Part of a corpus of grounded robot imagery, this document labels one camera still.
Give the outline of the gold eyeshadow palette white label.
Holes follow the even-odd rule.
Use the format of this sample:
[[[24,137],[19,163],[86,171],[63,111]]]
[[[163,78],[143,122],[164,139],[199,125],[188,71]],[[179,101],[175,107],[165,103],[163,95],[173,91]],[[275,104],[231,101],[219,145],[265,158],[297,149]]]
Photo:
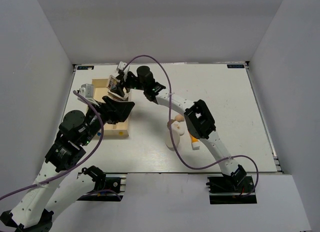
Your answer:
[[[116,101],[128,101],[129,100],[129,93],[125,93],[124,96],[120,96],[114,92],[108,91],[108,97]]]

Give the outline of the small colourful eyeshadow palette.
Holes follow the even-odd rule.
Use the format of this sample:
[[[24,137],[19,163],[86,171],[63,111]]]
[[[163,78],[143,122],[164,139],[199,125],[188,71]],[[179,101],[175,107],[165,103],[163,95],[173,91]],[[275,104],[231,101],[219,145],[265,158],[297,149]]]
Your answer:
[[[113,75],[110,75],[108,78],[107,88],[109,90],[112,90],[117,87],[118,83],[119,83],[119,80],[116,77],[114,77]]]

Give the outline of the round beige powder puff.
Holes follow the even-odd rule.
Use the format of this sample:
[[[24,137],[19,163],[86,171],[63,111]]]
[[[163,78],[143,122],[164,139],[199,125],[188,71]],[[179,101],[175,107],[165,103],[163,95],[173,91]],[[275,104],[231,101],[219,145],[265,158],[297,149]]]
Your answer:
[[[180,134],[175,131],[172,130],[172,135],[170,134],[170,131],[167,131],[166,135],[165,135],[165,145],[170,149],[173,150],[174,146],[178,146],[181,140],[181,136]]]

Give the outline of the orange tube white cap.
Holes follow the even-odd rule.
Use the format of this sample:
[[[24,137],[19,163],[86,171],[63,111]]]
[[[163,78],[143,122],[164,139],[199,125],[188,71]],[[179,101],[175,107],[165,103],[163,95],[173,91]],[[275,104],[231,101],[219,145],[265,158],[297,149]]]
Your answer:
[[[200,142],[197,138],[195,138],[194,136],[192,136],[190,134],[190,139],[191,139],[191,147],[193,150],[198,150],[200,148]]]

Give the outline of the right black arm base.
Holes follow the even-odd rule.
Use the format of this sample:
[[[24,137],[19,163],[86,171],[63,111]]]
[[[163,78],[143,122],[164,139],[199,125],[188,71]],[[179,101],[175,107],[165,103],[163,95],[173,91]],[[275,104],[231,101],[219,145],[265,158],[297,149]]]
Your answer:
[[[238,187],[235,187],[225,177],[208,177],[206,186],[209,192],[211,205],[240,205],[256,204],[257,198],[254,188],[254,181],[251,176],[246,176]]]

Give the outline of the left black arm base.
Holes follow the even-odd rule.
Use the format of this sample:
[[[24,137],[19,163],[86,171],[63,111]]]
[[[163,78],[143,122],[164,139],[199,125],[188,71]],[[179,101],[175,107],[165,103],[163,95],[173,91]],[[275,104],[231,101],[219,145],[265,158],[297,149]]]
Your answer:
[[[120,202],[125,193],[126,181],[126,174],[107,174],[104,185],[94,189],[94,191],[102,190],[102,192],[94,194],[91,191],[81,196],[78,201]]]

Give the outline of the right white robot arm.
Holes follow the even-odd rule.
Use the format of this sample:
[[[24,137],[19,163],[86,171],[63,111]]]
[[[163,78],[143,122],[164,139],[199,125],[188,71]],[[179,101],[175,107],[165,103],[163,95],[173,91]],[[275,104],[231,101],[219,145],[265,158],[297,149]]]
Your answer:
[[[200,140],[218,162],[220,171],[226,178],[226,187],[233,192],[243,187],[247,173],[243,166],[232,158],[219,138],[215,120],[203,100],[191,101],[175,95],[170,88],[167,89],[155,81],[148,66],[138,67],[137,75],[129,71],[129,66],[124,62],[120,62],[116,70],[118,83],[112,92],[123,96],[124,90],[141,90],[147,100],[182,115],[188,132]]]

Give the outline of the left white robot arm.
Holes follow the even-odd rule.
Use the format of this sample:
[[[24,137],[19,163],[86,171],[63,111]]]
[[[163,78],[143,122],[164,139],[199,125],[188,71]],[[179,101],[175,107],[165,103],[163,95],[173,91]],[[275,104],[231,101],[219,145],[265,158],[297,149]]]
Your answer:
[[[52,227],[55,211],[49,207],[52,196],[68,173],[83,164],[93,153],[86,153],[88,145],[105,124],[124,122],[135,103],[119,102],[105,96],[103,102],[75,93],[78,100],[87,104],[86,113],[68,112],[58,127],[56,139],[45,156],[34,183],[11,192],[2,199],[26,191],[25,196],[11,210],[1,214],[5,226],[17,232],[44,232]]]

